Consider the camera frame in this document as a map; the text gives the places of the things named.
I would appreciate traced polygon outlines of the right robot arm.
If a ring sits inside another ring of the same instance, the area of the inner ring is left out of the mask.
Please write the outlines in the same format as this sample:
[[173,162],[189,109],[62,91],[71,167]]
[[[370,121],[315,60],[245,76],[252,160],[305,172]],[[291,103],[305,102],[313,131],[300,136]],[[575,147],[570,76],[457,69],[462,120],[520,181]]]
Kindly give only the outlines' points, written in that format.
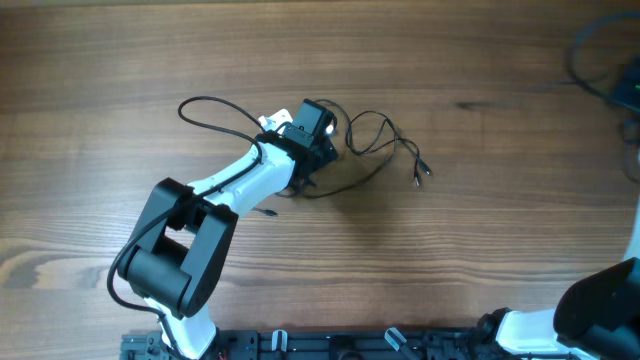
[[622,261],[572,285],[551,309],[502,309],[475,341],[502,359],[639,359],[639,218]]

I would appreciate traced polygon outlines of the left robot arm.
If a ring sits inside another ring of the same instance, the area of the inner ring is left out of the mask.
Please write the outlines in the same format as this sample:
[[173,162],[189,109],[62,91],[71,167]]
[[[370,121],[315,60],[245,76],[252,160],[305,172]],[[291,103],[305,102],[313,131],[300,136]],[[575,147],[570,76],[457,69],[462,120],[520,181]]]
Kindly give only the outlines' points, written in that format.
[[175,359],[200,359],[216,341],[207,301],[239,219],[337,157],[330,140],[337,118],[316,101],[253,122],[260,132],[240,159],[205,179],[166,178],[153,188],[108,271],[111,298],[154,314],[163,350]]

